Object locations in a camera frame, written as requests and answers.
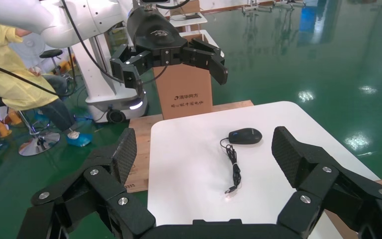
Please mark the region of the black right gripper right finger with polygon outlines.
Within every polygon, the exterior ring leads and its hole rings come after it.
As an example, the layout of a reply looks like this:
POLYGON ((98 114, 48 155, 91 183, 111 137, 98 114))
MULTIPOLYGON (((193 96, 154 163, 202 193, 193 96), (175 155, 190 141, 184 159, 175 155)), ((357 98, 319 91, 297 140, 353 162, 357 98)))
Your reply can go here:
POLYGON ((284 126, 274 129, 272 155, 291 187, 317 212, 337 215, 360 239, 382 239, 382 184, 340 165, 322 147, 299 142, 284 126))

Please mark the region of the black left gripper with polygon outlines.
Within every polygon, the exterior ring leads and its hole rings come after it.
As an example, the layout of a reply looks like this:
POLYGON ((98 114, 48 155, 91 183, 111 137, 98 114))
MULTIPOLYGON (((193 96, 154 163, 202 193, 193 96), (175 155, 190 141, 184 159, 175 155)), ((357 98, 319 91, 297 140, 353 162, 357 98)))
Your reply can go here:
POLYGON ((132 10, 127 20, 127 32, 135 50, 122 44, 110 59, 113 77, 126 88, 143 89, 140 76, 152 66, 181 63, 208 70, 220 85, 227 83, 228 69, 220 48, 197 38, 186 43, 186 39, 157 10, 144 7, 132 10))

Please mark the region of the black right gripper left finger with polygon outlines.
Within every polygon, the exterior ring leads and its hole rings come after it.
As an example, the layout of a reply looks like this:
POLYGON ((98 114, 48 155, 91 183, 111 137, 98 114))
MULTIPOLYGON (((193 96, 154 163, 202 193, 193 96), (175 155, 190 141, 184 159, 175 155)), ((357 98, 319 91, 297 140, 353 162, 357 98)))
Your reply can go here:
POLYGON ((78 170, 32 196, 17 237, 66 239, 93 213, 117 239, 143 237, 156 220, 125 188, 136 155, 132 128, 115 144, 93 150, 78 170))

